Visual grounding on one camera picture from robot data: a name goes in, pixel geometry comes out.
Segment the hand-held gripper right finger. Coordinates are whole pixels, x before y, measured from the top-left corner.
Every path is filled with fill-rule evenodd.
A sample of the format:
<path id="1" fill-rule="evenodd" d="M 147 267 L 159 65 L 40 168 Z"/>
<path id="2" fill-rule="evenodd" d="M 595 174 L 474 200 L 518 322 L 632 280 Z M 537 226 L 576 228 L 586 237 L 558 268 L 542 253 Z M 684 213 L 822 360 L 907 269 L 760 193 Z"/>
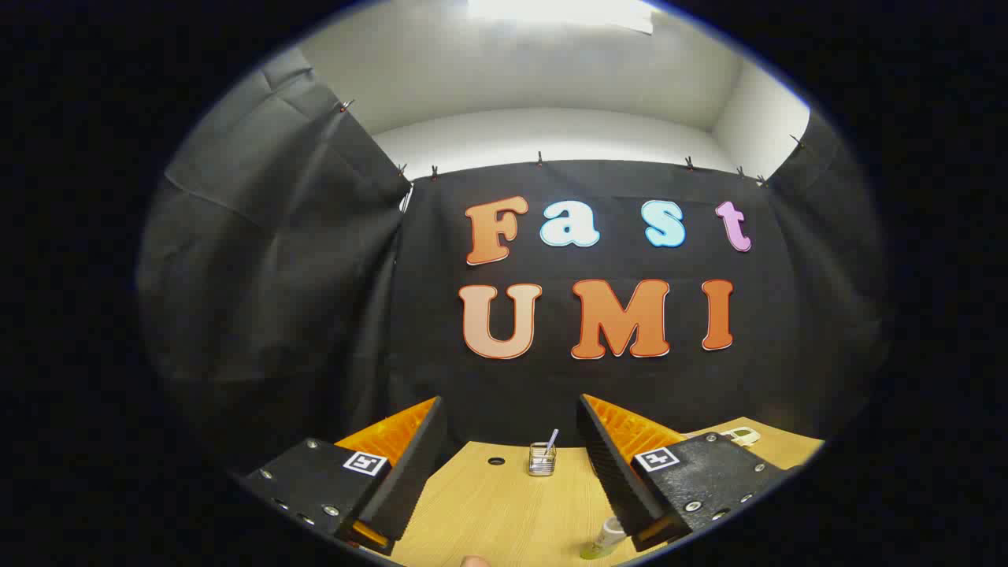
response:
<path id="1" fill-rule="evenodd" d="M 786 478 L 727 435 L 694 437 L 582 394 L 577 431 L 611 511 L 638 552 L 706 530 Z"/>

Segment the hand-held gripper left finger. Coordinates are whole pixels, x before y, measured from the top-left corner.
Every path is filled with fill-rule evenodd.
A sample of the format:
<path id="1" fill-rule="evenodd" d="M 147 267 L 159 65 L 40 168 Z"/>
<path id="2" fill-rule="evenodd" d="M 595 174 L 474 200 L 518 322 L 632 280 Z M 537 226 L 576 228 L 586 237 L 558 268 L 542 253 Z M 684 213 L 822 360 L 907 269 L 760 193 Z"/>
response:
<path id="1" fill-rule="evenodd" d="M 307 438 L 240 477 L 267 506 L 326 539 L 390 555 L 447 438 L 433 396 L 335 443 Z"/>

